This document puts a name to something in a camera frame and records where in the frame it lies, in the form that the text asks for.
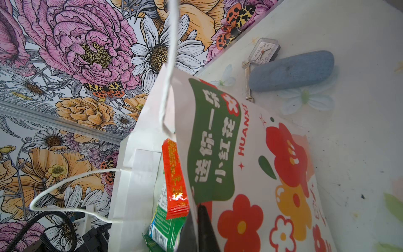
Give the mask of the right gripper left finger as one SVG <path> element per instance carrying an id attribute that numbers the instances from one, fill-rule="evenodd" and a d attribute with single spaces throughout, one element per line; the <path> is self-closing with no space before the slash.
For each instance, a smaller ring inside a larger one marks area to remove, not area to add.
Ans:
<path id="1" fill-rule="evenodd" d="M 179 237 L 179 245 L 177 247 L 177 252 L 197 252 L 197 251 L 198 251 L 198 245 L 196 242 L 192 213 L 189 212 Z"/>

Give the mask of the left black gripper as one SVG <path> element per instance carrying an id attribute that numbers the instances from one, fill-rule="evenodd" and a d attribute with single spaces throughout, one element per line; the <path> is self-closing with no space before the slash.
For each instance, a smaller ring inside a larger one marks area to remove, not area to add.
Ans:
<path id="1" fill-rule="evenodd" d="M 77 234 L 76 252 L 107 252 L 109 243 L 109 229 L 112 224 L 104 224 L 96 228 L 89 226 L 85 218 L 74 220 Z"/>

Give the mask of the red snack packet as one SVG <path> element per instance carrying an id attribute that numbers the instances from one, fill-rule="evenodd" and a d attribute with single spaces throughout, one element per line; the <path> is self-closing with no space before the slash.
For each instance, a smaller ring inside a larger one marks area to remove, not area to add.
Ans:
<path id="1" fill-rule="evenodd" d="M 162 154 L 167 190 L 166 219 L 186 217 L 190 205 L 176 142 L 166 139 L 162 145 Z"/>

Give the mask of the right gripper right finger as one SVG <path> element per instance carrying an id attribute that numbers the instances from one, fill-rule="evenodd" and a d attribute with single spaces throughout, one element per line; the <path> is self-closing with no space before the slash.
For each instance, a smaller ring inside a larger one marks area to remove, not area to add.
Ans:
<path id="1" fill-rule="evenodd" d="M 200 252 L 220 252 L 207 208 L 198 207 L 198 243 Z"/>

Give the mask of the green yellow candy bag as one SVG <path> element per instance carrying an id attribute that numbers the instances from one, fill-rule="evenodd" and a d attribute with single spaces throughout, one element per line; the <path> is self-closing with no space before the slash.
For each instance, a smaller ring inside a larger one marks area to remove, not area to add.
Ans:
<path id="1" fill-rule="evenodd" d="M 163 181 L 148 231 L 143 234 L 149 252 L 176 252 L 187 217 L 167 219 L 167 188 Z"/>

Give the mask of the white floral paper bag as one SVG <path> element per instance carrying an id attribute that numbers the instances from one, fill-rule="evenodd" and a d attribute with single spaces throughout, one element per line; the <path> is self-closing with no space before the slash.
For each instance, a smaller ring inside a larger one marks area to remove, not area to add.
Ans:
<path id="1" fill-rule="evenodd" d="M 174 67 L 171 45 L 134 130 L 121 142 L 108 251 L 146 252 L 165 181 L 162 145 L 177 144 L 198 245 L 207 208 L 221 252 L 333 252 L 298 128 L 246 98 Z"/>

